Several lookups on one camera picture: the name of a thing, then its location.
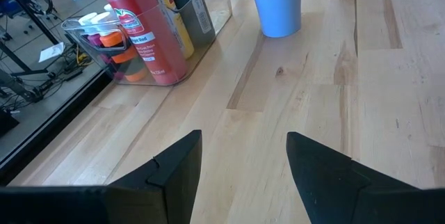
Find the clear plastic bin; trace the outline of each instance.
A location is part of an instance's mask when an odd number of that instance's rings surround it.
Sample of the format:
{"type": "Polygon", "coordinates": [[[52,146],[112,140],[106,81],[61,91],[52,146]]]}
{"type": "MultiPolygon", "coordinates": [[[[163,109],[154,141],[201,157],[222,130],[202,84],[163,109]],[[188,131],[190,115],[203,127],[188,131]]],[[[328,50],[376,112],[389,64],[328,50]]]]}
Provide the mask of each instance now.
{"type": "Polygon", "coordinates": [[[144,12],[137,19],[129,17],[121,21],[112,21],[88,26],[80,25],[78,17],[72,17],[62,23],[62,28],[84,49],[92,59],[106,70],[106,73],[119,84],[150,86],[169,86],[187,79],[206,54],[217,34],[232,15],[230,0],[190,0],[183,8],[172,10],[164,4],[144,12]],[[188,47],[178,37],[178,29],[173,20],[180,15],[190,36],[193,47],[188,47]],[[132,24],[140,22],[153,33],[157,53],[176,53],[181,50],[181,57],[186,59],[186,66],[176,58],[162,58],[162,71],[150,62],[150,46],[142,45],[152,39],[146,35],[129,37],[127,30],[132,24]],[[170,30],[165,32],[165,24],[170,30]]]}

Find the red paint bottle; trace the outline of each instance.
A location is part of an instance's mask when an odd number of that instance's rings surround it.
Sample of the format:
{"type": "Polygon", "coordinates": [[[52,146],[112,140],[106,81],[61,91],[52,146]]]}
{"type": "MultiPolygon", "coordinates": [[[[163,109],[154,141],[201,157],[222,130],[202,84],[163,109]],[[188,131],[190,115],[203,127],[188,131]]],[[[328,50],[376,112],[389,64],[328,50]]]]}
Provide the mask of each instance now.
{"type": "Polygon", "coordinates": [[[157,83],[170,85],[187,73],[181,48],[157,0],[108,0],[157,83]]]}

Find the gray floor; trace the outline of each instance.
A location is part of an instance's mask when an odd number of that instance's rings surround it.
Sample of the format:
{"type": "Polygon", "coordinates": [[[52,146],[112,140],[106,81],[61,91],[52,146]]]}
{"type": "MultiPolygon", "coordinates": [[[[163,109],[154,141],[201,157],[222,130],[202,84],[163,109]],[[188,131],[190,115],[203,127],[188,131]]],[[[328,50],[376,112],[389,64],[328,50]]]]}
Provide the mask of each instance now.
{"type": "MultiPolygon", "coordinates": [[[[104,5],[107,4],[106,0],[53,0],[54,7],[57,9],[60,18],[67,19],[72,16],[85,15],[91,12],[100,12],[103,10],[104,5]]],[[[47,21],[42,20],[56,38],[68,42],[63,35],[63,30],[60,27],[61,20],[47,21]]],[[[40,51],[52,46],[51,42],[42,34],[38,28],[29,30],[29,34],[25,35],[24,25],[28,22],[27,19],[16,17],[14,19],[6,20],[6,16],[0,19],[0,25],[6,29],[8,24],[8,33],[11,34],[13,40],[7,41],[6,45],[15,52],[15,54],[26,63],[32,70],[38,70],[47,63],[38,63],[40,51]]],[[[63,59],[57,60],[51,65],[48,70],[52,72],[59,71],[65,64],[63,59]]],[[[21,72],[22,70],[9,58],[4,58],[0,61],[0,68],[8,73],[21,72]]],[[[31,135],[38,129],[39,126],[45,123],[45,121],[57,111],[57,109],[69,99],[78,89],[80,89],[90,78],[99,71],[99,66],[96,64],[89,65],[83,74],[76,77],[71,81],[66,81],[60,87],[60,90],[41,102],[29,105],[20,109],[20,112],[15,114],[14,117],[20,121],[20,124],[9,131],[5,136],[0,138],[0,161],[3,160],[11,150],[14,150],[20,145],[25,138],[31,135]]],[[[22,77],[23,80],[30,85],[39,85],[42,80],[47,79],[46,74],[36,74],[22,77]]]]}

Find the floor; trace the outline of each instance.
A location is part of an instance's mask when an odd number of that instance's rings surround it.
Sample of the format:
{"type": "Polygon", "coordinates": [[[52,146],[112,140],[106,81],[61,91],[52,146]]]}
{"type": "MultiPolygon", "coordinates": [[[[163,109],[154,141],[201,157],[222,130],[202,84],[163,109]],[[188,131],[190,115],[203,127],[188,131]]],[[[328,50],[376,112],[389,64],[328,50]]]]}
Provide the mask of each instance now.
{"type": "Polygon", "coordinates": [[[422,189],[445,186],[443,0],[302,0],[261,33],[254,0],[175,87],[109,86],[11,185],[108,184],[203,133],[191,223],[309,223],[286,157],[298,131],[422,189]]]}
{"type": "MultiPolygon", "coordinates": [[[[43,22],[58,40],[69,42],[60,27],[60,23],[68,17],[85,15],[93,11],[101,11],[103,10],[104,5],[106,5],[106,0],[53,0],[53,3],[58,11],[60,19],[51,19],[51,21],[44,19],[43,22]]],[[[22,17],[8,19],[6,16],[3,16],[0,18],[0,25],[4,29],[8,29],[8,33],[13,37],[13,40],[7,41],[6,45],[32,70],[39,70],[48,65],[48,62],[38,62],[40,51],[52,46],[52,43],[42,34],[42,31],[38,29],[37,26],[34,26],[33,30],[25,28],[24,25],[27,22],[28,20],[22,17]],[[24,34],[23,30],[28,30],[29,34],[24,34]]],[[[49,67],[49,71],[56,72],[64,67],[65,61],[60,59],[49,67]]],[[[22,71],[20,67],[8,57],[0,62],[0,68],[8,73],[22,71]]],[[[38,102],[37,104],[27,106],[26,108],[21,109],[20,113],[15,114],[14,117],[19,120],[20,124],[0,138],[0,161],[2,161],[11,150],[24,141],[25,138],[36,131],[41,124],[48,120],[71,95],[80,89],[98,71],[98,65],[92,64],[88,66],[83,71],[82,75],[71,81],[65,82],[56,94],[38,102]]],[[[43,80],[47,79],[47,76],[46,74],[36,74],[22,78],[25,83],[32,86],[38,86],[43,80]]]]}

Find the wood grain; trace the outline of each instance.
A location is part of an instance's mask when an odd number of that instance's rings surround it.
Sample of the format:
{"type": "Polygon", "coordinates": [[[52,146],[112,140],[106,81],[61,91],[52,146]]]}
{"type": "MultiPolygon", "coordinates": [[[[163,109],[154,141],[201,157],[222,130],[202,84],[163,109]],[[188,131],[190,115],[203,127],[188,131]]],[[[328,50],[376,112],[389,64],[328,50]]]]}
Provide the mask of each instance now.
{"type": "Polygon", "coordinates": [[[192,223],[309,223],[288,131],[445,186],[443,0],[302,0],[302,28],[279,39],[261,34],[254,0],[232,5],[188,80],[110,85],[11,185],[108,184],[201,129],[192,223]]]}

